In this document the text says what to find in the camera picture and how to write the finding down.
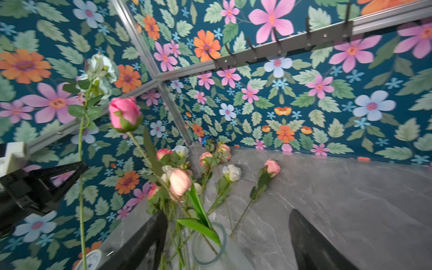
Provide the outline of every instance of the orange flower print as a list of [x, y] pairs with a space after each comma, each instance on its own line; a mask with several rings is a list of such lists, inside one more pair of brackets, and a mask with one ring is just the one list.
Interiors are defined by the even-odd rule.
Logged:
[[215, 59], [220, 57], [218, 52], [220, 50], [219, 40], [215, 40], [215, 35], [210, 31], [207, 33], [204, 30], [198, 31], [198, 37], [194, 38], [194, 45], [197, 47], [195, 54], [201, 58], [201, 62], [211, 60], [207, 53]]
[[140, 178], [140, 175], [136, 171], [125, 172], [123, 177], [119, 177], [117, 180], [118, 184], [115, 185], [115, 190], [118, 190], [119, 194], [130, 193], [140, 182], [138, 178]]
[[1, 73], [8, 79], [14, 79], [17, 83], [29, 84], [40, 82], [42, 77], [51, 76], [51, 65], [43, 61], [44, 57], [36, 52], [29, 53], [27, 49], [16, 49], [16, 53], [4, 51], [0, 54]]
[[283, 141], [283, 143], [289, 143], [294, 140], [294, 131], [286, 125], [280, 126], [276, 134], [278, 135], [277, 138]]
[[414, 1], [417, 0], [357, 0], [357, 3], [366, 4], [370, 2], [362, 9], [362, 15], [366, 15]]
[[192, 130], [195, 132], [195, 134], [198, 135], [198, 137], [204, 136], [204, 130], [202, 127], [198, 126], [197, 124], [194, 124], [192, 126]]
[[134, 71], [132, 66], [126, 65], [126, 67], [124, 67], [120, 65], [118, 69], [120, 71], [120, 77], [114, 84], [115, 87], [121, 88], [123, 93], [129, 93], [143, 83], [140, 80], [140, 74], [138, 71]]
[[153, 38], [154, 41], [158, 40], [158, 38], [161, 37], [161, 34], [159, 34], [159, 25], [156, 24], [155, 18], [150, 17], [150, 15], [147, 14], [144, 18], [144, 23], [144, 28], [147, 31], [149, 37]]

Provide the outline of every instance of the white flower print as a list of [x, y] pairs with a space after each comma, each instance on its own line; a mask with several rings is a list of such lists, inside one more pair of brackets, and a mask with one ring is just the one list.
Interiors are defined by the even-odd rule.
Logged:
[[165, 127], [162, 124], [162, 121], [157, 120], [156, 122], [153, 122], [150, 124], [150, 128], [152, 129], [150, 131], [150, 135], [160, 138], [162, 137], [162, 132], [165, 132]]
[[225, 115], [225, 120], [231, 121], [232, 118], [236, 118], [237, 117], [237, 114], [234, 112], [234, 106], [232, 106], [231, 104], [227, 105], [225, 103], [222, 103], [220, 105], [220, 107], [222, 109], [219, 110], [219, 113], [222, 116]]
[[372, 93], [371, 97], [360, 95], [355, 99], [355, 103], [360, 106], [353, 110], [354, 116], [367, 116], [369, 121], [378, 121], [382, 118], [380, 111], [392, 111], [396, 108], [396, 102], [385, 100], [388, 97], [386, 91], [378, 90]]
[[87, 24], [91, 28], [97, 28], [98, 22], [104, 22], [104, 16], [97, 13], [98, 7], [92, 1], [87, 1], [84, 3], [83, 0], [73, 0], [73, 3], [77, 9], [73, 9], [73, 14], [76, 18], [80, 20], [86, 20]]

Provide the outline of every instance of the white rose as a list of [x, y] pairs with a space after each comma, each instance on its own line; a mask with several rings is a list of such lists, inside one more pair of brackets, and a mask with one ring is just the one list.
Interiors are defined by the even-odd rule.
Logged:
[[187, 157], [187, 154], [189, 153], [189, 149], [186, 146], [177, 145], [173, 149], [175, 152], [177, 152], [178, 156], [182, 159]]
[[230, 164], [222, 168], [222, 173], [227, 180], [236, 182], [241, 178], [241, 169], [239, 167]]

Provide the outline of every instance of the green leaf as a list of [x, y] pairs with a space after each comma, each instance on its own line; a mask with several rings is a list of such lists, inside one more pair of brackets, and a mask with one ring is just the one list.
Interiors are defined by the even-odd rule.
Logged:
[[68, 79], [75, 79], [78, 76], [78, 70], [72, 66], [71, 63], [66, 62], [63, 59], [46, 58], [53, 69], [55, 69], [62, 77]]
[[55, 154], [54, 150], [49, 149], [48, 147], [44, 147], [39, 151], [30, 155], [30, 161], [34, 162], [50, 162], [50, 161], [59, 161], [60, 158]]
[[186, 21], [177, 22], [177, 32], [181, 37], [186, 37], [191, 33], [193, 26]]
[[15, 129], [13, 136], [15, 142], [29, 143], [38, 137], [38, 132], [28, 121], [21, 121], [20, 126]]
[[325, 60], [327, 59], [327, 57], [330, 56], [330, 53], [333, 51], [333, 44], [331, 42], [325, 42], [325, 43], [321, 43], [316, 45], [315, 47], [313, 47], [312, 49], [312, 54], [309, 57], [310, 59], [312, 59], [312, 67], [316, 68], [320, 63], [324, 63]]
[[65, 47], [62, 45], [56, 45], [57, 48], [60, 49], [60, 53], [69, 60], [72, 64], [80, 65], [84, 62], [84, 57], [82, 54], [79, 53], [79, 51], [71, 48], [71, 47]]
[[229, 22], [223, 26], [223, 43], [230, 42], [233, 40], [238, 34], [238, 24]]
[[60, 248], [60, 243], [57, 240], [52, 241], [47, 248], [48, 259], [52, 260], [57, 254], [59, 248]]
[[420, 134], [420, 125], [417, 125], [416, 118], [407, 120], [403, 125], [400, 125], [396, 130], [396, 139], [401, 141], [413, 141]]
[[299, 82], [299, 84], [307, 84], [313, 82], [317, 74], [319, 74], [319, 72], [316, 70], [305, 70], [300, 71], [300, 74], [294, 75], [292, 78]]
[[[341, 20], [345, 20], [346, 18], [346, 6], [347, 5], [340, 5], [340, 4], [336, 5], [338, 18]], [[358, 16], [360, 16], [360, 7], [357, 6], [356, 4], [352, 4], [349, 10], [348, 19], [357, 18]]]
[[327, 144], [326, 148], [329, 149], [329, 153], [340, 155], [340, 154], [346, 154], [354, 152], [351, 148], [347, 147], [346, 144], [341, 143], [329, 143]]
[[47, 3], [36, 3], [38, 8], [38, 13], [42, 17], [47, 18], [53, 22], [70, 22], [70, 20], [66, 19], [60, 11], [58, 11], [55, 7], [50, 6]]
[[372, 63], [369, 64], [369, 69], [374, 68], [378, 65], [380, 65], [382, 62], [384, 62], [387, 59], [390, 59], [394, 54], [394, 49], [396, 48], [397, 44], [400, 41], [400, 36], [396, 36], [386, 44], [382, 45], [375, 55], [375, 59]]
[[47, 38], [64, 43], [68, 42], [64, 38], [63, 33], [59, 30], [59, 28], [55, 27], [55, 25], [49, 21], [38, 20], [36, 23], [36, 28]]
[[351, 135], [346, 139], [347, 141], [352, 141], [355, 139], [360, 139], [365, 134], [364, 129], [359, 129], [351, 132]]
[[86, 241], [91, 237], [98, 235], [102, 231], [103, 228], [107, 225], [106, 219], [97, 219], [90, 228], [87, 230]]
[[323, 112], [321, 112], [320, 110], [313, 110], [309, 113], [308, 116], [312, 123], [320, 127], [324, 127], [325, 117]]
[[300, 133], [300, 144], [306, 150], [311, 150], [312, 148], [314, 148], [314, 141], [309, 136], [306, 136], [303, 133]]
[[325, 10], [318, 8], [317, 10], [309, 6], [309, 25], [311, 30], [319, 29], [331, 24], [331, 16]]
[[[37, 52], [39, 48], [39, 40], [36, 38], [36, 31], [28, 30], [23, 32], [18, 32], [18, 34], [13, 37], [14, 42], [13, 45], [17, 49], [26, 49], [30, 53]], [[3, 47], [7, 51], [13, 51], [13, 46], [11, 48], [11, 44], [9, 47]]]
[[366, 84], [363, 88], [369, 89], [375, 86], [383, 85], [391, 76], [391, 72], [386, 72], [372, 78], [372, 81]]
[[327, 112], [340, 112], [339, 104], [332, 97], [324, 97], [318, 101], [318, 107]]
[[432, 68], [418, 72], [418, 75], [411, 77], [403, 84], [403, 88], [396, 95], [420, 94], [423, 91], [432, 89]]
[[260, 109], [268, 109], [270, 107], [273, 107], [274, 104], [270, 102], [270, 100], [263, 98], [263, 97], [259, 97], [258, 100], [254, 101], [255, 106], [257, 106]]
[[411, 149], [406, 147], [386, 147], [385, 150], [375, 152], [377, 155], [384, 156], [387, 159], [406, 160], [413, 156]]
[[112, 199], [110, 200], [111, 209], [116, 211], [121, 209], [123, 205], [124, 205], [123, 197], [119, 193], [114, 192], [114, 194], [112, 194]]
[[75, 31], [69, 29], [70, 39], [72, 40], [72, 44], [75, 46], [77, 50], [80, 52], [86, 53], [90, 50], [89, 42], [82, 36], [77, 34]]
[[370, 135], [375, 135], [381, 138], [385, 138], [385, 135], [380, 131], [381, 129], [379, 127], [374, 127], [374, 126], [366, 126], [366, 131], [370, 134]]
[[218, 2], [213, 2], [208, 8], [206, 8], [206, 14], [204, 16], [204, 22], [216, 23], [222, 20], [222, 15], [220, 14], [222, 7]]
[[334, 87], [334, 91], [331, 93], [333, 97], [336, 98], [355, 98], [352, 90], [353, 88], [343, 79], [334, 80], [330, 86]]

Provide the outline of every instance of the coat hook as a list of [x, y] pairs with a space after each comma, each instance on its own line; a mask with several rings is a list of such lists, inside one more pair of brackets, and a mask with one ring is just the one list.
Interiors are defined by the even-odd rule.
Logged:
[[276, 39], [276, 43], [277, 43], [277, 56], [281, 56], [282, 55], [282, 46], [280, 44], [280, 40], [277, 37], [277, 32], [276, 32], [276, 27], [273, 27], [273, 34], [274, 34], [274, 38]]
[[232, 58], [234, 59], [234, 66], [237, 66], [237, 61], [235, 60], [235, 55], [232, 54], [232, 52], [230, 51], [230, 49], [226, 43], [225, 43], [225, 49], [229, 53], [229, 55], [231, 55]]
[[218, 70], [219, 65], [218, 65], [216, 59], [213, 58], [213, 56], [210, 54], [209, 50], [205, 50], [204, 52], [206, 52], [206, 54], [213, 60], [213, 63], [215, 64], [215, 70]]
[[252, 62], [256, 62], [258, 60], [257, 57], [257, 49], [255, 49], [255, 47], [252, 45], [251, 40], [249, 39], [249, 37], [246, 37], [246, 40], [248, 41], [249, 47], [251, 48], [252, 52], [254, 53], [254, 60]]

